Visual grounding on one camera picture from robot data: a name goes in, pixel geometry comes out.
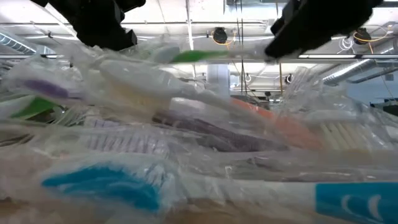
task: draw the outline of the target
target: blue label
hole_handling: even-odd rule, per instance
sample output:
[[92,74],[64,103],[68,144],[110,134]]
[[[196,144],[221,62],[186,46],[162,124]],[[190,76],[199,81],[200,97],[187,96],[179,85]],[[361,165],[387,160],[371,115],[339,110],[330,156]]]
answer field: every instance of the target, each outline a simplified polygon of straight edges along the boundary
[[398,183],[317,184],[319,214],[356,223],[398,223]]

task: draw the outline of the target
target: green toothbrush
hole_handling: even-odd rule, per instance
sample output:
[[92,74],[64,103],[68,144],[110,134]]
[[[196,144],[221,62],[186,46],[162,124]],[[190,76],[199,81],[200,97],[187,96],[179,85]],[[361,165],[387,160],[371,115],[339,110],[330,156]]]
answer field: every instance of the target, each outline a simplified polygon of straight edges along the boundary
[[255,49],[248,50],[189,50],[176,55],[171,63],[193,63],[212,58],[236,58],[246,57],[253,59],[263,59],[264,55],[259,55]]
[[13,114],[12,118],[20,118],[20,119],[28,119],[31,118],[41,112],[52,109],[56,106],[55,103],[49,102],[40,97],[35,97],[30,104],[24,108],[22,111],[19,111]]

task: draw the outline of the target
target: light fixture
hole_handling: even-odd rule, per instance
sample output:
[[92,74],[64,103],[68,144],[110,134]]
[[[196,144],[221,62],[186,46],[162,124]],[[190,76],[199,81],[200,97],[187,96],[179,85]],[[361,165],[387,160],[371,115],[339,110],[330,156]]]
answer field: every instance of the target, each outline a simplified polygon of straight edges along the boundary
[[292,80],[293,80],[293,76],[292,76],[292,74],[289,74],[288,76],[285,77],[285,84],[286,85],[291,84]]
[[372,40],[371,35],[367,32],[366,28],[358,28],[356,32],[353,34],[354,43],[358,45],[368,44],[370,40]]
[[217,44],[225,44],[226,43],[226,41],[228,40],[228,36],[226,35],[224,28],[216,27],[216,29],[213,32],[213,40]]
[[345,39],[347,37],[341,36],[341,37],[332,37],[332,40],[340,40],[340,39]]
[[333,58],[333,59],[340,59],[340,58],[355,58],[356,55],[299,55],[299,58]]
[[57,58],[62,58],[63,55],[46,55],[45,57],[49,59],[57,59]]
[[390,49],[387,49],[387,50],[385,50],[385,51],[381,52],[380,54],[385,54],[385,53],[388,53],[388,52],[390,52],[391,50],[394,50],[394,48],[393,48],[393,47],[391,47]]
[[247,82],[250,82],[250,81],[251,81],[251,75],[246,75],[246,76],[244,77],[244,79],[245,79]]

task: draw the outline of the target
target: blue bristles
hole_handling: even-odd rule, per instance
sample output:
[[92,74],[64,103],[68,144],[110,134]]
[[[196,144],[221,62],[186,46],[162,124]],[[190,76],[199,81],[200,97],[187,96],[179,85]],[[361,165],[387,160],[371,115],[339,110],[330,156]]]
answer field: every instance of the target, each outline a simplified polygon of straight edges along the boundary
[[124,202],[134,208],[156,212],[160,208],[160,189],[146,179],[128,174],[123,169],[110,169],[107,164],[58,174],[42,182],[65,195],[100,198]]

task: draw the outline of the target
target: pile of toothbrushes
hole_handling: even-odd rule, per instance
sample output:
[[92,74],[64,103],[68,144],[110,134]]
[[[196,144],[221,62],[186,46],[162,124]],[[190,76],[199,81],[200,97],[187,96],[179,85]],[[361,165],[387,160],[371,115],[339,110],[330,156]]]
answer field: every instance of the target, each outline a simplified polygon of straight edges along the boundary
[[[255,51],[156,46],[69,46],[61,53],[73,68],[38,56],[3,77],[20,102],[0,133],[20,141],[0,148],[0,192],[15,207],[0,221],[398,222],[397,154],[378,112],[304,68],[280,111],[226,100],[165,64]],[[13,115],[54,107],[64,111],[50,124]]]

